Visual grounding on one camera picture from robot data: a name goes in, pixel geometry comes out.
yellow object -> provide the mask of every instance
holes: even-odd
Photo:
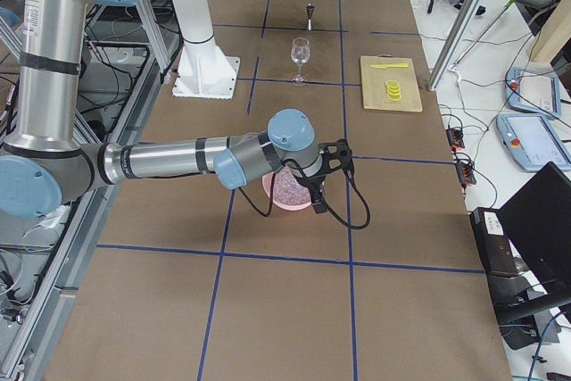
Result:
[[[408,67],[387,67],[407,64]],[[400,98],[387,93],[386,82],[396,81],[401,87]],[[418,90],[414,65],[410,58],[362,55],[360,58],[360,83],[365,109],[387,112],[422,112],[422,100]]]
[[[396,80],[387,80],[385,82],[386,96],[392,102],[400,102],[401,85]]]
[[[406,62],[394,62],[391,64],[370,64],[373,69],[406,69],[409,65]]]

robotic arm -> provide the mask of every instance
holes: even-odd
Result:
[[[319,144],[308,119],[293,109],[277,113],[260,134],[78,145],[72,132],[79,62],[87,8],[94,2],[26,0],[18,123],[4,140],[7,154],[0,156],[0,210],[41,216],[89,190],[134,178],[216,173],[223,186],[235,189],[288,165],[310,190],[315,211],[324,212],[325,176],[343,170],[352,179],[347,142]]]

black band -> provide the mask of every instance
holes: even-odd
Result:
[[[79,149],[80,151],[80,155],[83,157],[84,160],[86,160],[87,162],[87,166],[89,167],[89,185],[87,186],[87,189],[84,191],[87,192],[88,190],[91,189],[91,186],[93,185],[93,182],[95,180],[95,169],[93,167],[93,163],[91,162],[91,160],[89,159],[89,157],[87,156],[87,154],[85,152],[83,152],[82,149]]]
[[[20,66],[36,70],[54,71],[66,75],[79,75],[81,64],[75,62],[61,62],[51,58],[41,57],[30,53],[20,53]]]
[[[271,169],[274,172],[280,171],[282,168],[282,162],[279,159],[279,156],[277,156],[276,148],[269,141],[268,133],[260,133],[258,135],[258,142],[260,143],[261,150],[264,152],[264,157]]]
[[[121,169],[126,178],[138,178],[131,168],[131,149],[133,146],[125,146],[121,149]]]
[[[204,151],[205,147],[206,139],[198,138],[196,140],[196,144],[194,145],[194,156],[196,157],[196,167],[202,174],[210,173],[210,170],[208,170],[208,165],[206,165],[206,152]]]
[[[212,33],[212,36],[210,36],[208,39],[203,40],[202,42],[192,42],[188,39],[185,39],[185,42],[188,42],[189,44],[193,44],[193,45],[200,45],[200,44],[205,44],[206,42],[210,42],[211,40],[214,39],[214,33]]]
[[[38,158],[41,160],[66,160],[68,158],[75,158],[81,155],[81,150],[76,149],[75,151],[66,152],[48,152],[48,151],[34,151],[32,149],[23,149],[21,147],[12,146],[4,143],[4,149],[6,152],[12,155],[18,155],[22,158]]]
[[[109,144],[101,145],[99,151],[97,152],[97,171],[99,171],[99,176],[103,179],[107,185],[114,185],[113,182],[107,176],[107,172],[105,171],[105,151],[107,150],[107,146]]]

yellow knife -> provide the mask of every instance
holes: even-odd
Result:
[[[387,64],[370,64],[373,69],[392,69],[392,68],[400,68],[406,69],[409,65],[406,62],[394,62],[394,63],[387,63]]]

wine glass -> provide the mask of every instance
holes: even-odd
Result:
[[[302,66],[310,60],[310,41],[305,37],[296,37],[292,42],[292,61],[297,64],[297,74],[294,75],[294,85],[305,85],[306,78],[302,75]]]

